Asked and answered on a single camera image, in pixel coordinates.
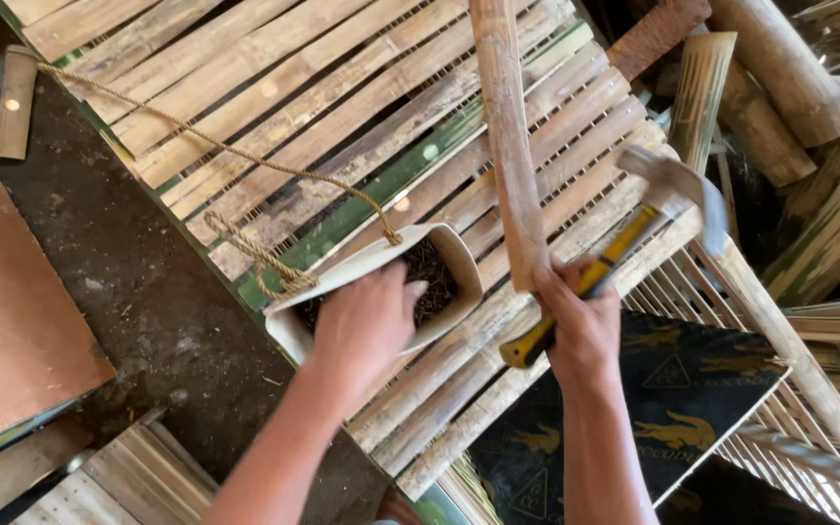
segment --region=dirt floor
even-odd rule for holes
[[[11,43],[0,18],[0,89]],[[96,445],[163,404],[223,480],[280,400],[285,358],[51,78],[38,77],[27,160],[0,161],[0,179],[119,373],[76,413]],[[385,477],[348,436],[332,444],[305,522],[369,521]]]

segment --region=twisted rope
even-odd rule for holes
[[[311,178],[313,180],[321,180],[323,182],[333,184],[334,186],[341,188],[346,192],[349,192],[350,194],[362,199],[363,201],[368,203],[368,205],[371,206],[372,209],[374,209],[375,213],[378,214],[378,219],[381,220],[382,226],[384,227],[384,233],[387,242],[391,243],[392,245],[398,245],[403,242],[403,237],[401,237],[401,235],[391,227],[390,223],[387,221],[387,215],[385,214],[385,210],[381,209],[381,207],[378,206],[378,203],[374,202],[374,200],[371,199],[371,197],[367,196],[365,192],[356,190],[352,186],[349,186],[348,184],[342,182],[339,179],[333,178],[331,176],[320,175],[318,173],[313,173],[309,171],[288,168],[280,164],[275,164],[273,162],[266,161],[262,157],[259,157],[243,149],[234,148],[226,144],[225,142],[222,142],[221,140],[217,139],[216,137],[209,136],[204,132],[196,129],[189,122],[182,121],[181,119],[175,117],[174,115],[171,115],[170,113],[157,109],[157,107],[152,107],[150,105],[145,104],[144,102],[134,100],[134,98],[116,89],[112,89],[106,85],[103,85],[101,82],[97,82],[96,80],[92,80],[81,75],[76,75],[75,73],[70,73],[68,71],[64,71],[59,67],[54,67],[48,64],[38,64],[37,68],[46,73],[51,73],[59,77],[70,78],[76,80],[77,82],[86,84],[87,86],[92,86],[94,88],[101,89],[121,100],[124,100],[125,102],[131,105],[135,105],[137,107],[140,107],[141,109],[144,109],[148,113],[152,113],[176,124],[179,128],[177,130],[178,133],[181,133],[184,130],[189,131],[193,133],[193,135],[200,137],[205,141],[213,144],[214,146],[216,146],[216,148],[221,149],[223,151],[228,151],[233,155],[238,155],[239,157],[242,157],[243,159],[246,159],[248,161],[297,177]],[[258,287],[261,288],[262,292],[268,297],[274,300],[287,299],[316,284],[316,276],[314,276],[313,274],[302,272],[301,270],[298,270],[296,268],[291,268],[286,264],[283,264],[282,262],[278,261],[277,258],[274,257],[274,255],[268,253],[264,248],[256,244],[251,238],[242,233],[242,231],[239,228],[237,228],[233,223],[228,221],[222,214],[215,211],[207,211],[204,214],[204,221],[206,221],[206,224],[210,228],[212,228],[213,231],[215,231],[220,237],[223,237],[227,240],[228,243],[238,248],[241,253],[244,253],[245,255],[251,257],[251,259],[255,262],[255,283],[258,284]],[[274,270],[281,275],[280,283],[281,287],[284,288],[285,292],[272,292],[268,289],[267,286],[265,286],[264,279],[262,277],[263,266],[269,266],[270,268],[274,268]]]

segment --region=bamboo panel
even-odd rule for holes
[[[109,87],[135,100],[150,100],[293,4],[294,0],[244,0],[135,66]],[[101,91],[89,95],[86,102],[106,123],[114,123],[134,109],[133,105]]]
[[[197,122],[196,128],[219,139],[232,136],[258,115],[279,104],[294,89],[313,78],[317,72],[339,59],[352,47],[384,29],[398,15],[415,9],[414,4],[416,0],[383,0],[366,7],[218,107]],[[438,8],[415,13],[367,44],[365,50],[331,73],[332,80],[323,79],[317,87],[309,91],[320,93],[316,89],[334,88],[338,89],[338,94],[335,97],[331,91],[321,93],[320,96],[310,94],[311,100],[319,101],[321,105],[311,106],[306,110],[311,114],[319,112],[345,92],[344,86],[351,86],[366,78],[387,61],[458,16],[460,11],[457,8],[461,4],[462,2],[440,0],[436,5]],[[285,108],[290,113],[294,111],[291,107]],[[300,119],[306,114],[306,110],[301,108],[300,116],[292,117]],[[152,188],[157,188],[211,149],[213,145],[199,137],[192,134],[179,135],[139,158],[135,169]]]
[[[24,28],[24,37],[53,62],[158,0],[76,0]]]
[[[558,27],[570,13],[571,5],[568,3],[560,4],[557,0],[542,0],[521,18],[518,27],[519,38],[523,41],[528,39],[534,42],[540,41],[543,35]],[[444,64],[448,64],[467,51],[472,44],[471,24],[467,18],[462,18],[438,35],[435,40],[386,69],[381,76],[360,89],[342,106],[312,125],[291,145],[281,149],[271,160],[290,166],[312,163],[334,145],[333,137],[354,132],[375,112],[435,74]],[[233,164],[235,165],[247,167],[248,162],[239,159]],[[221,187],[219,184],[221,179],[232,178],[231,175],[223,176],[223,171],[217,171],[216,184],[206,185],[206,188],[212,187],[218,191]],[[235,174],[235,170],[230,168],[227,173]],[[232,221],[239,220],[289,180],[290,175],[259,166],[223,196],[217,198],[207,209],[223,213]],[[216,239],[216,233],[210,230],[202,218],[188,221],[188,227],[204,244]]]

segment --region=finger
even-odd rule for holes
[[[569,290],[566,282],[548,268],[538,269],[534,273],[534,284],[540,293],[543,304],[553,310],[556,318],[584,316],[587,306],[576,294]]]
[[[400,259],[389,262],[381,272],[385,280],[391,283],[402,285],[407,280],[407,264]]]
[[[414,318],[414,306],[417,300],[423,297],[429,283],[426,281],[411,281],[404,285],[404,317]]]
[[[582,274],[596,259],[597,257],[593,255],[583,255],[575,262],[567,264],[561,272],[557,273],[563,277],[570,290],[576,290],[578,281],[582,279]]]

